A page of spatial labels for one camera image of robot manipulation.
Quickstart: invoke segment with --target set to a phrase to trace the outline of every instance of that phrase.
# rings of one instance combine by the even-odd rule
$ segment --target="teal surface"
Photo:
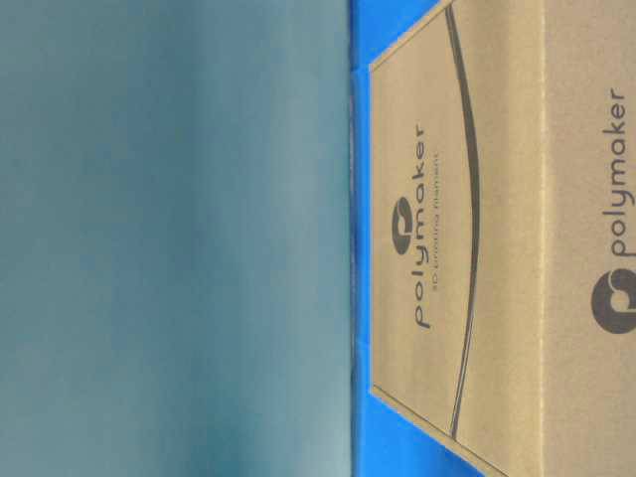
[[[0,475],[350,475],[347,27],[3,2]]]

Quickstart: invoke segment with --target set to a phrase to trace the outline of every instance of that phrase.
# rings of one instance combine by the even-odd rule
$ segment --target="box side panel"
[[[393,412],[371,393],[370,346],[370,69],[372,60],[398,37],[434,15],[444,2],[355,0],[352,3],[352,100],[354,113],[354,197],[356,232],[354,277],[356,296],[354,475],[407,477],[412,475],[481,475],[465,460]]]
[[[636,4],[547,2],[546,475],[636,468]]]
[[[541,472],[542,12],[457,0],[372,68],[374,393],[516,476]]]

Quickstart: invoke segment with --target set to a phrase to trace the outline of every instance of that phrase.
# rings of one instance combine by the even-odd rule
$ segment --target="black logo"
[[[616,304],[621,295],[627,301],[623,306]],[[636,273],[617,268],[601,276],[592,291],[592,313],[610,333],[623,334],[636,328]]]
[[[396,251],[404,255],[410,245],[410,234],[413,232],[413,214],[408,200],[404,197],[400,197],[394,207],[392,229]]]

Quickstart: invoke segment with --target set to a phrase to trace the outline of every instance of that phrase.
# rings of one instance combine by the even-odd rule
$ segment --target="curved black line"
[[[453,439],[456,439],[459,411],[461,409],[461,398],[464,392],[464,381],[466,378],[466,367],[468,365],[468,353],[470,352],[470,339],[473,331],[477,257],[479,255],[479,157],[477,153],[477,136],[475,134],[473,109],[470,104],[468,81],[466,79],[466,70],[464,69],[464,61],[461,55],[461,46],[459,44],[459,35],[457,34],[457,25],[455,23],[455,16],[453,15],[452,3],[448,5],[445,10],[446,24],[448,25],[448,36],[450,37],[450,47],[453,51],[453,59],[455,60],[455,68],[457,69],[457,80],[459,81],[459,91],[461,93],[461,105],[464,112],[468,171],[470,174],[470,203],[473,217],[472,250],[470,256],[470,285],[468,289],[468,315],[466,317],[466,332],[464,334],[464,348],[461,354],[459,381],[457,383],[457,393],[455,394],[455,407],[450,421],[450,436]]]

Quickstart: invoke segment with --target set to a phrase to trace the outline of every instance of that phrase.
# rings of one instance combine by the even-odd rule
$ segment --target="filament box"
[[[373,393],[487,475],[636,468],[635,33],[445,1],[370,66]]]

